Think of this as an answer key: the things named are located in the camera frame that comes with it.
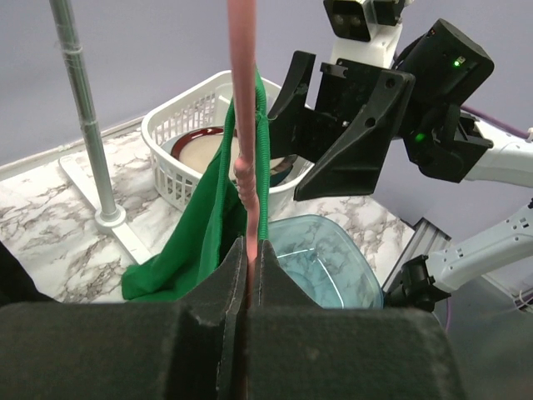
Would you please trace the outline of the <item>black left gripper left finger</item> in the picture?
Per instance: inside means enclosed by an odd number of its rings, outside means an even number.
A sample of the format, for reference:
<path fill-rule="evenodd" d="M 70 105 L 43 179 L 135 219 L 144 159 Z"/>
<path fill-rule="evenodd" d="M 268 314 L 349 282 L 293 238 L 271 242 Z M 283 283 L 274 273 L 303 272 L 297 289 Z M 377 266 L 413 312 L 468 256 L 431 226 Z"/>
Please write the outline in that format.
<path fill-rule="evenodd" d="M 238 399 L 247 257 L 174 302 L 20 302 L 1 310 L 4 399 Z"/>

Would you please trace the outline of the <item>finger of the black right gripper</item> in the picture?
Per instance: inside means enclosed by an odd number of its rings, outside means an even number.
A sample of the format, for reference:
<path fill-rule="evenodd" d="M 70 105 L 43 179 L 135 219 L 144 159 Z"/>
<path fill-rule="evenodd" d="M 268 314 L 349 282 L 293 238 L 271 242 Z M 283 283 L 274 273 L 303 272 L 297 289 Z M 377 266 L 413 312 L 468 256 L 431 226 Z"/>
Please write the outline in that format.
<path fill-rule="evenodd" d="M 294 149 L 313 166 L 295 200 L 374 193 L 415 81 L 383 68 L 323 69 L 316 106 L 296 126 Z"/>
<path fill-rule="evenodd" d="M 316 55 L 295 51 L 276 101 L 268 113 L 270 121 L 295 121 L 304 108 Z"/>

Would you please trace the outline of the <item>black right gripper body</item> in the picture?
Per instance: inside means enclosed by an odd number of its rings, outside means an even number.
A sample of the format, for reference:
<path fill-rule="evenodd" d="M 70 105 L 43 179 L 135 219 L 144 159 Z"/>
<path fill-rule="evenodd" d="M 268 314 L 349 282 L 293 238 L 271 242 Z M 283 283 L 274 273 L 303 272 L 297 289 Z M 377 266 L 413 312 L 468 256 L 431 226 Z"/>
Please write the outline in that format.
<path fill-rule="evenodd" d="M 325 68 L 379 68 L 340 59 Z M 494 63 L 485 50 L 445 19 L 400 54 L 393 71 L 416 81 L 398 133 L 409 160 L 429 178 L 459 183 L 494 147 L 482 136 L 476 120 L 461 107 L 492 74 Z"/>

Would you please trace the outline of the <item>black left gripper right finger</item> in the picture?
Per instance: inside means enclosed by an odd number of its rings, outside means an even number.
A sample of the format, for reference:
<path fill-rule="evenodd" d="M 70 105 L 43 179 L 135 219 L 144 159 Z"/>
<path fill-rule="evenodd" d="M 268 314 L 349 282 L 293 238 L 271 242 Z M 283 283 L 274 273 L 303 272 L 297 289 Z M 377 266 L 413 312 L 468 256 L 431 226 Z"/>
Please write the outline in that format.
<path fill-rule="evenodd" d="M 250 399 L 463 399 L 438 322 L 415 309 L 325 309 L 259 243 L 247 317 Z"/>

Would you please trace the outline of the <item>pink wire hanger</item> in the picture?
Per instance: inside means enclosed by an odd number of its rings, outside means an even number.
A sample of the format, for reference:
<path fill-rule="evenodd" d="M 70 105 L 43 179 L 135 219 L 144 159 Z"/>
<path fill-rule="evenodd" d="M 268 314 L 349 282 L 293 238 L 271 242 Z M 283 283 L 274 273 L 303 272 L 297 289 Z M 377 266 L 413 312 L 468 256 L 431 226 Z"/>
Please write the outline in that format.
<path fill-rule="evenodd" d="M 252 306 L 260 217 L 255 173 L 256 9 L 254 1 L 229 0 L 227 2 L 233 102 L 240 150 L 234 163 L 234 173 L 239 198 L 247 211 L 247 308 Z"/>

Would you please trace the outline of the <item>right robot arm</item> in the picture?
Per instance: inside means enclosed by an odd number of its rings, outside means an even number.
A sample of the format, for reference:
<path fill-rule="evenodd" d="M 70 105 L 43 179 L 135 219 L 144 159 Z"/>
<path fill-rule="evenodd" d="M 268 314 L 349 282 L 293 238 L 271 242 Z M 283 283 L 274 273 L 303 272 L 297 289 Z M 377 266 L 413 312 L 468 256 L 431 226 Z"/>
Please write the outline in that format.
<path fill-rule="evenodd" d="M 525 131 L 532 126 L 532 24 L 525 18 L 498 22 L 494 15 L 430 11 L 406 19 L 401 45 L 415 39 L 423 23 L 437 18 L 456 25 L 495 60 L 496 69 L 469 100 L 474 109 Z M 421 175 L 393 143 L 376 192 L 370 197 L 339 197 L 289 202 L 276 219 L 322 214 L 352 236 L 370 263 L 379 283 L 390 276 L 421 218 L 459 242 L 500 222 L 522 207 L 531 189 L 498 182 L 461 184 Z"/>

